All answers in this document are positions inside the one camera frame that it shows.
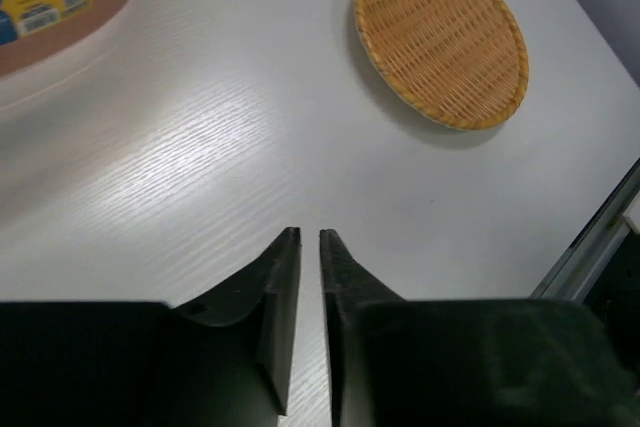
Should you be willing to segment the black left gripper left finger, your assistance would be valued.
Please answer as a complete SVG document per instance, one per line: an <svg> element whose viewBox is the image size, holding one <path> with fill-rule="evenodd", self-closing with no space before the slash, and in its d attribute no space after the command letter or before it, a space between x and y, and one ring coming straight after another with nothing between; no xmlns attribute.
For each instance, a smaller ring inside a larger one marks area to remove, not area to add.
<svg viewBox="0 0 640 427"><path fill-rule="evenodd" d="M1 305L5 426L274 426L286 413L301 236L179 306Z"/></svg>

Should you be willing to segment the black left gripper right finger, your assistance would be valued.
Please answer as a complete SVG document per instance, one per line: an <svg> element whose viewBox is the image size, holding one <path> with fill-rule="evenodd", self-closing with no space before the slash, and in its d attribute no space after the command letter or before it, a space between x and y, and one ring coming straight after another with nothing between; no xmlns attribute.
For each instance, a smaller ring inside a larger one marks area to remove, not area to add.
<svg viewBox="0 0 640 427"><path fill-rule="evenodd" d="M406 300L339 234L319 254L336 426L635 426L603 324L550 299Z"/></svg>

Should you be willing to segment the round woven bamboo plate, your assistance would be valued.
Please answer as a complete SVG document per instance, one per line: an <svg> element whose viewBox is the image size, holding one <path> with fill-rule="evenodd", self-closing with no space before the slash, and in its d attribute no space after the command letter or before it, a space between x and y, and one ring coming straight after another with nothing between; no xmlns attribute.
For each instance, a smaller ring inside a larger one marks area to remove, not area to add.
<svg viewBox="0 0 640 427"><path fill-rule="evenodd" d="M497 127L528 87L523 34L504 0L353 0L378 74L407 105L445 127Z"/></svg>

